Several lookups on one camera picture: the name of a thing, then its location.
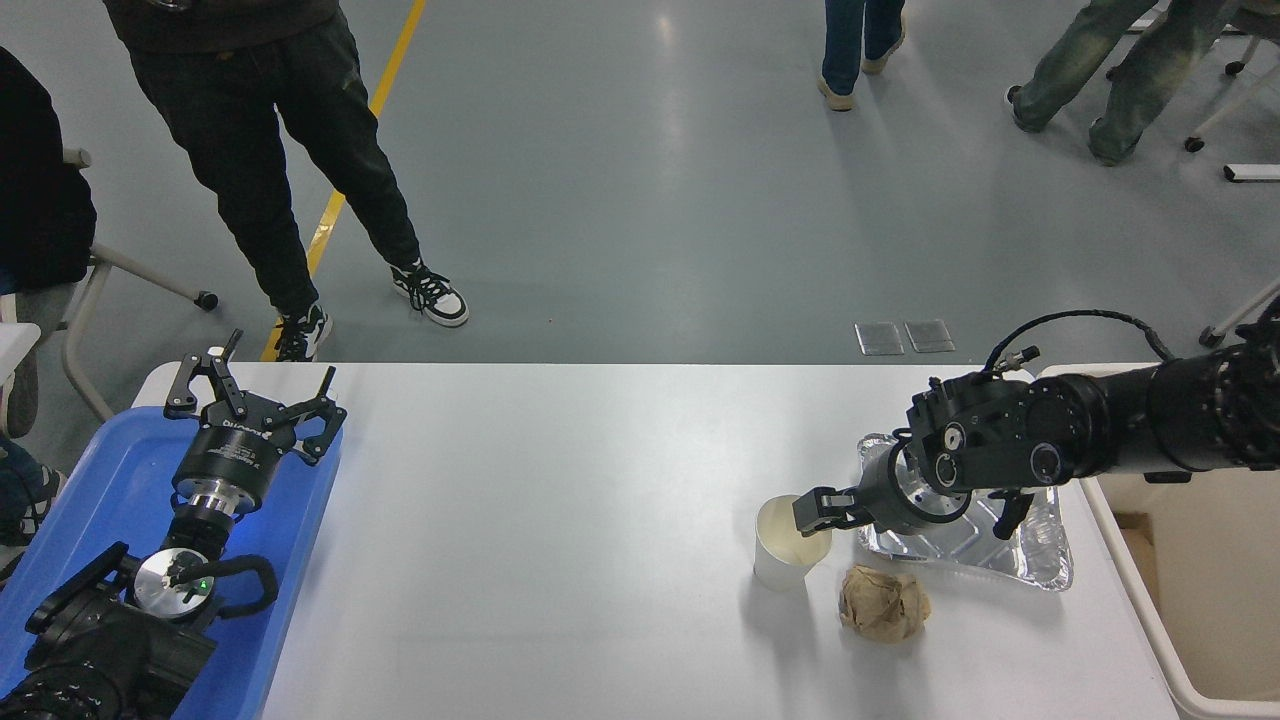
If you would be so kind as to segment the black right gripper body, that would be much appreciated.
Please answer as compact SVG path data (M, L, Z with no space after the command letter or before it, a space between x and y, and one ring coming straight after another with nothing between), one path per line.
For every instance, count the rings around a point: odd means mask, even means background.
M858 500L869 512L877 533L919 536L927 529L922 515L911 506L899 479L905 478L900 443L876 445L863 459Z

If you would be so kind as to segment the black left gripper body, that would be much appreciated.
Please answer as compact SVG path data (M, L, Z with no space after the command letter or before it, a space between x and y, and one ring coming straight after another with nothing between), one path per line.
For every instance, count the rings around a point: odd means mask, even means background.
M285 451L297 439L297 418L275 401L250 395L237 416L227 401L200 413L200 428L182 459L173 488L183 498L221 493L238 506L260 506Z

